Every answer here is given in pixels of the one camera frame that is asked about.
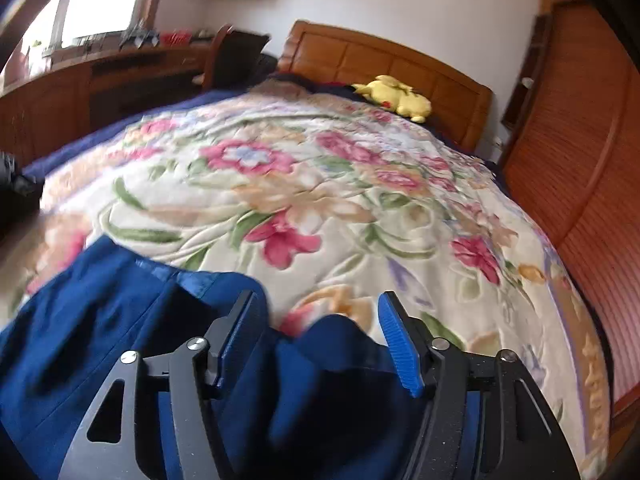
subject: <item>wooden desk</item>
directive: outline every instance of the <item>wooden desk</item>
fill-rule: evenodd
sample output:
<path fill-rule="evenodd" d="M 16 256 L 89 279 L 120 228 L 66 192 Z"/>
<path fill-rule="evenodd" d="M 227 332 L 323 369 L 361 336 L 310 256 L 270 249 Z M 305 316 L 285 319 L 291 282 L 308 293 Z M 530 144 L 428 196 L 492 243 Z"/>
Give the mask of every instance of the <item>wooden desk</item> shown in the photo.
<path fill-rule="evenodd" d="M 199 45 L 99 52 L 9 86 L 0 94 L 0 151 L 25 166 L 126 115 L 187 98 L 207 52 Z"/>

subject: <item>screw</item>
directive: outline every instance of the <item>screw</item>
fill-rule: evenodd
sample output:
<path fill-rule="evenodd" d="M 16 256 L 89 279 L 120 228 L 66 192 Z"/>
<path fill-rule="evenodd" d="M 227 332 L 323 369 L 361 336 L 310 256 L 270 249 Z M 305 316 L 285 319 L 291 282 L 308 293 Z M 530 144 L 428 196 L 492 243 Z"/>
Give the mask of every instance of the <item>screw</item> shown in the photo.
<path fill-rule="evenodd" d="M 135 350 L 127 350 L 126 352 L 124 352 L 124 354 L 120 356 L 120 360 L 126 365 L 130 365 L 137 358 L 138 358 L 138 352 L 136 352 Z"/>
<path fill-rule="evenodd" d="M 431 341 L 431 348 L 434 350 L 446 350 L 449 348 L 449 341 L 444 339 L 443 337 L 437 337 L 433 341 Z"/>
<path fill-rule="evenodd" d="M 500 353 L 500 359 L 508 363 L 514 363 L 518 360 L 518 355 L 513 350 L 507 349 Z"/>
<path fill-rule="evenodd" d="M 189 350 L 200 350 L 201 348 L 204 348 L 204 345 L 207 344 L 207 340 L 204 339 L 203 337 L 194 337 L 192 339 L 189 339 L 189 342 L 187 343 L 187 348 Z"/>

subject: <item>wooden headboard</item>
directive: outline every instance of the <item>wooden headboard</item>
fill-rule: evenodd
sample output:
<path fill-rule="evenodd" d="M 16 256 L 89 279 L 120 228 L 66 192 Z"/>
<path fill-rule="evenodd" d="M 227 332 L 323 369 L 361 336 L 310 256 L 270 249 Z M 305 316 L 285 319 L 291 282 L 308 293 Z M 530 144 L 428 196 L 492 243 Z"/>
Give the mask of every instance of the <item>wooden headboard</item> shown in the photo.
<path fill-rule="evenodd" d="M 492 92 L 469 76 L 417 50 L 356 30 L 298 20 L 278 63 L 316 82 L 369 83 L 391 75 L 433 104 L 442 133 L 473 151 L 482 135 Z"/>

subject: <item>red item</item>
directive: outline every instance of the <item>red item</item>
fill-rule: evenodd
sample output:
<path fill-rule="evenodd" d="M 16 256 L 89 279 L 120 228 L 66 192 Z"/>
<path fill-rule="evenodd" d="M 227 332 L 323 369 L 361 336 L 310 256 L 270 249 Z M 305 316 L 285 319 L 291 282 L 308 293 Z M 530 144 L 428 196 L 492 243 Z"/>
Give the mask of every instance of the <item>red item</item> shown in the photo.
<path fill-rule="evenodd" d="M 191 33 L 188 30 L 160 33 L 160 44 L 163 45 L 188 45 L 190 41 Z"/>

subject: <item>floral bedspread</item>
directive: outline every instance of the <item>floral bedspread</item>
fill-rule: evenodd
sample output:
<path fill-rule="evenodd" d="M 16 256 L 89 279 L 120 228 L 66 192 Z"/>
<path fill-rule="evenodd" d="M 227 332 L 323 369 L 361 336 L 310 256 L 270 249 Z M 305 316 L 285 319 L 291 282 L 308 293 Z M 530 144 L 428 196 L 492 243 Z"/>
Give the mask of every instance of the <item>floral bedspread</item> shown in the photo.
<path fill-rule="evenodd" d="M 478 159 L 409 121 L 267 81 L 129 126 L 52 174 L 42 208 L 0 269 L 4 322 L 102 234 L 253 276 L 290 335 L 338 313 L 383 343 L 376 301 L 394 290 L 466 351 L 514 349 L 583 476 L 605 463 L 602 351 L 556 252 Z"/>

